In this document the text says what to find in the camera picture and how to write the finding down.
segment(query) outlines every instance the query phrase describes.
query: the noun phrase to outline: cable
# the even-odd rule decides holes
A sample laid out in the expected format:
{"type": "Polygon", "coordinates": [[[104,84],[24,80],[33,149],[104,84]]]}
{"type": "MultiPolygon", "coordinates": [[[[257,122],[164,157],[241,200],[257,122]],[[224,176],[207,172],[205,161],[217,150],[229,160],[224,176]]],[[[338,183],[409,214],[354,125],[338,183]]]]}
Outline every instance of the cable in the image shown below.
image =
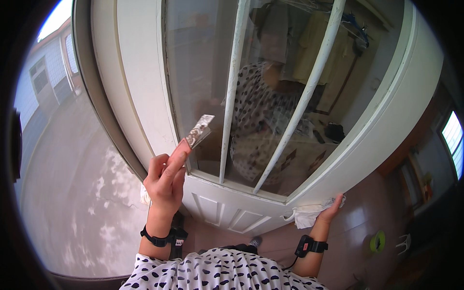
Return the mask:
{"type": "Polygon", "coordinates": [[[283,268],[282,270],[287,270],[287,269],[290,269],[291,267],[293,267],[293,265],[296,263],[296,260],[298,260],[298,256],[295,258],[295,260],[293,261],[293,264],[291,264],[290,267],[283,268]]]}

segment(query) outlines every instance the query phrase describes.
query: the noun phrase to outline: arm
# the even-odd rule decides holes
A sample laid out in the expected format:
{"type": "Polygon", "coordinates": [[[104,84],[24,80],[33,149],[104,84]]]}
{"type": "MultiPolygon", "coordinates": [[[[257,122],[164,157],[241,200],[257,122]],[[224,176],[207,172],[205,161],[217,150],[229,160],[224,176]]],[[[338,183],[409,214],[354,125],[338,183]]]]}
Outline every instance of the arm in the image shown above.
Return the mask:
{"type": "MultiPolygon", "coordinates": [[[[316,242],[327,242],[330,223],[339,211],[342,197],[343,194],[337,195],[334,204],[325,211],[322,211],[317,217],[316,223],[309,234],[316,242]]],[[[292,268],[292,272],[301,277],[317,277],[321,268],[323,256],[324,253],[308,252],[304,258],[300,258],[296,261],[292,268]]]]}
{"type": "MultiPolygon", "coordinates": [[[[169,234],[174,214],[182,203],[185,168],[187,158],[184,152],[161,174],[169,156],[162,154],[152,158],[148,168],[148,175],[143,181],[151,198],[152,206],[148,211],[147,233],[150,236],[164,238],[169,234]]],[[[159,260],[169,259],[171,245],[164,248],[154,246],[146,237],[140,241],[139,254],[159,260]]]]}

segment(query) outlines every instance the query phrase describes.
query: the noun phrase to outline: pants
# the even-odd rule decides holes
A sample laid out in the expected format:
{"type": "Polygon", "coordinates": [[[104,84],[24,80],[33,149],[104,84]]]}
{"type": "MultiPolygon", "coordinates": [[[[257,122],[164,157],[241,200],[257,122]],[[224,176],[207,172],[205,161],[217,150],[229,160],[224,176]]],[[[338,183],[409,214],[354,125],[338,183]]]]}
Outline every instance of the pants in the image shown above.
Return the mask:
{"type": "Polygon", "coordinates": [[[258,255],[257,247],[252,246],[252,245],[239,244],[239,245],[236,245],[236,246],[225,246],[225,247],[221,247],[221,248],[228,249],[228,250],[238,250],[238,251],[258,255]]]}

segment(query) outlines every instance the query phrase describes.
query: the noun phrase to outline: right hand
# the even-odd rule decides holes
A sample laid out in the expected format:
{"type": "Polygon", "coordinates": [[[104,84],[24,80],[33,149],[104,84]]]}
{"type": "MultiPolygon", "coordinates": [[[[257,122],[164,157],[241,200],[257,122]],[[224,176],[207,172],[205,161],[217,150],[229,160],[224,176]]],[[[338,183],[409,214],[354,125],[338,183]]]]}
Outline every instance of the right hand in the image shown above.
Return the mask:
{"type": "Polygon", "coordinates": [[[143,181],[152,206],[160,219],[172,219],[182,204],[184,195],[185,167],[183,167],[187,154],[183,152],[178,158],[172,160],[163,172],[169,155],[161,154],[150,159],[148,175],[143,181]]]}
{"type": "Polygon", "coordinates": [[[332,206],[326,210],[323,210],[317,217],[317,220],[330,225],[330,223],[332,222],[332,219],[340,211],[340,204],[342,204],[342,199],[343,199],[343,194],[342,193],[338,194],[332,206]]]}

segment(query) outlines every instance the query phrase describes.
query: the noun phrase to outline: white rag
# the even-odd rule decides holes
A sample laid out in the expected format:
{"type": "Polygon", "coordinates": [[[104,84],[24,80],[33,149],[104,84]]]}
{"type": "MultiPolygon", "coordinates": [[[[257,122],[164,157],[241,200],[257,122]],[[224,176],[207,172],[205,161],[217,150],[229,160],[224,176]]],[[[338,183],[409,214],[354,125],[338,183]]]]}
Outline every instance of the white rag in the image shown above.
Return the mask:
{"type": "MultiPolygon", "coordinates": [[[[340,207],[342,207],[345,204],[345,199],[346,196],[345,194],[343,194],[343,199],[342,203],[340,204],[340,207]]],[[[316,218],[321,213],[321,211],[329,208],[334,203],[334,201],[335,198],[331,197],[329,199],[324,200],[320,205],[294,207],[293,214],[288,218],[284,217],[284,220],[291,221],[292,219],[295,219],[295,225],[298,229],[312,227],[314,226],[316,218]]]]}
{"type": "Polygon", "coordinates": [[[142,183],[142,186],[140,186],[140,202],[149,206],[151,199],[150,196],[148,195],[147,189],[142,183]]]}

